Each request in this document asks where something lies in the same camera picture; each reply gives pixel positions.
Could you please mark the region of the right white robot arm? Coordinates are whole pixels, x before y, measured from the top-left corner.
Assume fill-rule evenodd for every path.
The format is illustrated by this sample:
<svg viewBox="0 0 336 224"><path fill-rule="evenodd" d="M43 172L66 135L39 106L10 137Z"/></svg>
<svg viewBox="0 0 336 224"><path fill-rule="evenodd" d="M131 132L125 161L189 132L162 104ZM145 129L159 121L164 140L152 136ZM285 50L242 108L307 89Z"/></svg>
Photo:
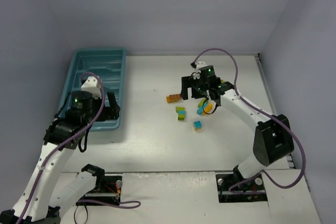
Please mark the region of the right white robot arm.
<svg viewBox="0 0 336 224"><path fill-rule="evenodd" d="M239 182L256 175L270 164L287 156L294 150L292 136L283 126L289 127L284 115L271 119L243 102L237 95L234 85L222 82L216 76L212 65L204 66L196 73L181 78L181 97L188 99L188 89L192 98L207 98L214 101L216 108L221 106L241 119L253 132L254 142L250 156L233 169Z"/></svg>

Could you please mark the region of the orange brown lego brick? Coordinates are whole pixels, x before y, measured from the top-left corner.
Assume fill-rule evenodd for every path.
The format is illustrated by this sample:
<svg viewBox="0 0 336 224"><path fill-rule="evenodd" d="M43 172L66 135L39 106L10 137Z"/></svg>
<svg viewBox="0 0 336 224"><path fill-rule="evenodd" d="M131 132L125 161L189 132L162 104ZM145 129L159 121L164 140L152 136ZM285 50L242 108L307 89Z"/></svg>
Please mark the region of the orange brown lego brick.
<svg viewBox="0 0 336 224"><path fill-rule="evenodd" d="M171 94L166 97L167 103L179 102L181 100L180 94Z"/></svg>

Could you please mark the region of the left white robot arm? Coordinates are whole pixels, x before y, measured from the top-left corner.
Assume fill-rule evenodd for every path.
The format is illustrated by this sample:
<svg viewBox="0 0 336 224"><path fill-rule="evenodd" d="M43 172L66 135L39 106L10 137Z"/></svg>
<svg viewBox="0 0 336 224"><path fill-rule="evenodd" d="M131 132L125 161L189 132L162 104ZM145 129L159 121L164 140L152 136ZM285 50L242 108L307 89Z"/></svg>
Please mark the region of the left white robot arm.
<svg viewBox="0 0 336 224"><path fill-rule="evenodd" d="M88 141L95 121L117 119L120 107L113 92L94 100L93 93L74 91L68 94L71 107L63 118L55 115L44 136L41 155L19 201L1 213L1 223L60 223L68 210L90 191L100 191L106 184L104 169L87 164L61 193L53 191L67 160Z"/></svg>

